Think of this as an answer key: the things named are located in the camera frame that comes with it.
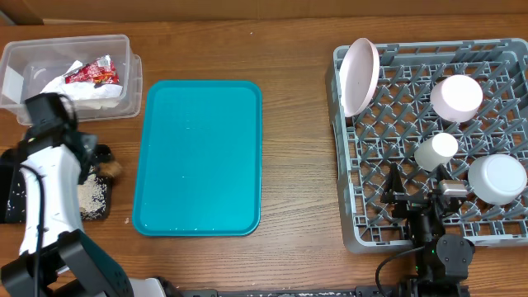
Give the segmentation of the large white plate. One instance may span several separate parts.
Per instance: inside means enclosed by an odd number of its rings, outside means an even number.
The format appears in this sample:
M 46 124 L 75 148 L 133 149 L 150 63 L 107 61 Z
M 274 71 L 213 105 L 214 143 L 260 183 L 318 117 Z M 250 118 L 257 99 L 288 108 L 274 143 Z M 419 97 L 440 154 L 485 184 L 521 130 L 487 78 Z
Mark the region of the large white plate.
M 380 57 L 366 38 L 356 40 L 339 70 L 341 103 L 346 117 L 359 115 L 371 102 L 380 74 Z

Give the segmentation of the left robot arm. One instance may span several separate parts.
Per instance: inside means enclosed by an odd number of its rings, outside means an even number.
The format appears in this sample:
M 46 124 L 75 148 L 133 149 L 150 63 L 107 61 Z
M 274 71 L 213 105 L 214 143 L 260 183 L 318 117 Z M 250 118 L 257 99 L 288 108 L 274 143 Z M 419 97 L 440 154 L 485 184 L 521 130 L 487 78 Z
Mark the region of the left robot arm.
M 78 186 L 88 176 L 97 137 L 78 130 L 67 97 L 25 101 L 32 125 L 14 168 L 26 187 L 26 231 L 19 257 L 1 269 L 11 296 L 170 296 L 158 278 L 131 279 L 83 231 Z

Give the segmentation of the brown food piece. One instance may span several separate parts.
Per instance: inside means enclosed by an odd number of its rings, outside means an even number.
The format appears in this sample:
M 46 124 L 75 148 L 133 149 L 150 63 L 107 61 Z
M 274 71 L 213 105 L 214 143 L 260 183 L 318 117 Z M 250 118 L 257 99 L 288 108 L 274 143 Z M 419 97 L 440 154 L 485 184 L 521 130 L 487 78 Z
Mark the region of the brown food piece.
M 122 166 L 117 161 L 100 163 L 97 167 L 97 175 L 99 177 L 116 178 L 121 172 Z

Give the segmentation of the red snack wrapper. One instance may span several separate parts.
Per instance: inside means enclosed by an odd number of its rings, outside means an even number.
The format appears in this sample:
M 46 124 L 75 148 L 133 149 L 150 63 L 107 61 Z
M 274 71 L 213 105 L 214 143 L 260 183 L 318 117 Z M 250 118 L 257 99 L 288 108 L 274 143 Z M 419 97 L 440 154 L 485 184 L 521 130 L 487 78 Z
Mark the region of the red snack wrapper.
M 118 84 L 120 82 L 114 62 L 107 54 L 82 65 L 65 75 L 64 81 L 70 83 Z

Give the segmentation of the small white plate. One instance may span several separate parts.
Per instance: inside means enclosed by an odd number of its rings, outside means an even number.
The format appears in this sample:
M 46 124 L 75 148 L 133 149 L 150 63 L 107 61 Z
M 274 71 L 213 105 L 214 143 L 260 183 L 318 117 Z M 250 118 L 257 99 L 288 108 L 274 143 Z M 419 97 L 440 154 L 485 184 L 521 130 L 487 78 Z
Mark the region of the small white plate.
M 465 75 L 453 75 L 432 88 L 430 102 L 443 120 L 466 122 L 475 117 L 483 101 L 479 83 Z

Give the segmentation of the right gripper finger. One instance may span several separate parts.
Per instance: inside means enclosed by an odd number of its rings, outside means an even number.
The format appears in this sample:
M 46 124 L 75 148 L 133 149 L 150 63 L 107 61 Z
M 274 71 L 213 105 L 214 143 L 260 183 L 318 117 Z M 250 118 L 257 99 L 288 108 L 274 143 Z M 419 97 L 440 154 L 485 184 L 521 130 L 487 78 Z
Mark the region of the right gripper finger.
M 436 167 L 436 180 L 438 182 L 442 181 L 451 181 L 453 177 L 451 174 L 447 171 L 446 166 L 441 164 Z
M 385 188 L 380 200 L 385 204 L 395 204 L 400 202 L 404 196 L 405 189 L 403 187 L 398 165 L 396 163 L 391 163 L 389 174 L 385 182 Z

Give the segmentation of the grey bowl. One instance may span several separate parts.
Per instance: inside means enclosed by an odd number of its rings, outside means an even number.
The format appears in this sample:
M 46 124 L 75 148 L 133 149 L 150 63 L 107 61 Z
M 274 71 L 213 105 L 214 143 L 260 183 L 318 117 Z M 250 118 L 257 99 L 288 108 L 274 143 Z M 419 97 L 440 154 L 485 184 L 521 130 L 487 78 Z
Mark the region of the grey bowl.
M 506 205 L 525 190 L 527 173 L 517 159 L 498 153 L 474 160 L 469 167 L 468 182 L 480 200 Z

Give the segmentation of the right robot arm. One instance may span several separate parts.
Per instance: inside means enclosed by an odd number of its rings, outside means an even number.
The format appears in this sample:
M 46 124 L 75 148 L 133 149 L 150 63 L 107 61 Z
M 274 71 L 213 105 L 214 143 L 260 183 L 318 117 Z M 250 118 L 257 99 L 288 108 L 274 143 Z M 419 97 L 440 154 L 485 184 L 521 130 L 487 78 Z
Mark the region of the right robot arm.
M 383 260 L 375 271 L 378 294 L 382 296 L 468 296 L 460 285 L 468 278 L 475 253 L 467 238 L 446 232 L 444 219 L 458 212 L 467 201 L 462 181 L 454 180 L 443 165 L 436 168 L 437 187 L 409 195 L 398 165 L 390 165 L 381 201 L 393 205 L 392 216 L 405 220 L 413 248 Z M 395 288 L 385 289 L 380 282 L 382 268 L 392 260 L 415 256 L 415 276 L 401 280 Z

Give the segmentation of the white paper cup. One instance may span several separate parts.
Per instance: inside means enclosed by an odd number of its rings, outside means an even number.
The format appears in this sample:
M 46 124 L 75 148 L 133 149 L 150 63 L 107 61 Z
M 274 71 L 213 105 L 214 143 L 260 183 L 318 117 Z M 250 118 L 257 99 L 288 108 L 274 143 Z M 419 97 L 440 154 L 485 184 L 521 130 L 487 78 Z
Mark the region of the white paper cup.
M 439 165 L 446 165 L 458 149 L 458 142 L 453 135 L 439 133 L 420 144 L 414 157 L 419 167 L 430 172 Z

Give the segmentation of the white napkin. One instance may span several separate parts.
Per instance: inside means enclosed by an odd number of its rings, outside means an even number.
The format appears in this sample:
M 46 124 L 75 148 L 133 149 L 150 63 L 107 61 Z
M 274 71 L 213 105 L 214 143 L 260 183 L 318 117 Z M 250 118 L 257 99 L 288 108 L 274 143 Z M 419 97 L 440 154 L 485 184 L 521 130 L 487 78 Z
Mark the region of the white napkin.
M 101 109 L 102 107 L 115 107 L 119 102 L 123 87 L 118 84 L 96 85 L 92 82 L 74 82 L 67 84 L 64 81 L 65 75 L 83 64 L 76 60 L 69 69 L 62 75 L 48 82 L 41 93 L 58 93 L 65 95 L 73 101 L 82 101 L 83 107 Z

